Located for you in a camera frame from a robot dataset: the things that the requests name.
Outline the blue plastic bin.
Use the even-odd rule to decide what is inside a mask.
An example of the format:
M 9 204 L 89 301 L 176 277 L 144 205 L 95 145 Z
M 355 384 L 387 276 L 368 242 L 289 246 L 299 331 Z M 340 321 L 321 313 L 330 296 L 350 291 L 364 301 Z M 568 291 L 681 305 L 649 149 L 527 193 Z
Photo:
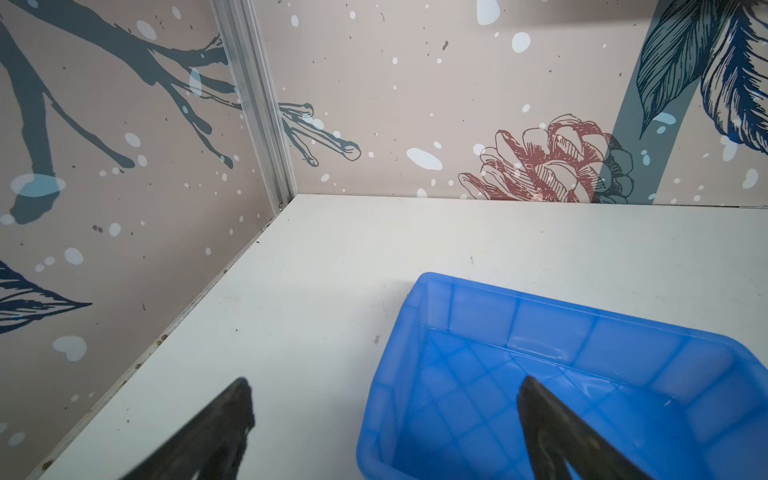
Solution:
M 533 377 L 655 479 L 763 479 L 767 370 L 742 344 L 437 273 L 373 378 L 368 479 L 530 479 L 517 396 Z

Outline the aluminium corner post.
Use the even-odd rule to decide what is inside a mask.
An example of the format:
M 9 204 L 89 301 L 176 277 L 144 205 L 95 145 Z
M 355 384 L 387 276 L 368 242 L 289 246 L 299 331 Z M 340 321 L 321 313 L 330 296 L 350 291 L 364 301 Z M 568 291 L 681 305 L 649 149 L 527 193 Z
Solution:
M 297 187 L 255 3 L 215 0 L 212 7 L 270 202 L 282 211 Z

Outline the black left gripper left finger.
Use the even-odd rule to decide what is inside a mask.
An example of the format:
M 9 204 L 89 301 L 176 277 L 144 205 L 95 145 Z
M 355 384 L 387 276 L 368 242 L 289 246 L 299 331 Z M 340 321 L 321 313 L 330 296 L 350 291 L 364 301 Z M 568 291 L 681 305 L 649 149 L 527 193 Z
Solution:
M 233 381 L 126 479 L 235 479 L 255 427 L 252 389 Z

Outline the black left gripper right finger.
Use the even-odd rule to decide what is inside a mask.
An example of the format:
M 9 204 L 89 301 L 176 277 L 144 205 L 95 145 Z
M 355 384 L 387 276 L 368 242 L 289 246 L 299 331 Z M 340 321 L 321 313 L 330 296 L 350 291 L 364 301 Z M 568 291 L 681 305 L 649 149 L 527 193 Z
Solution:
M 532 376 L 521 384 L 517 409 L 535 478 L 650 479 Z

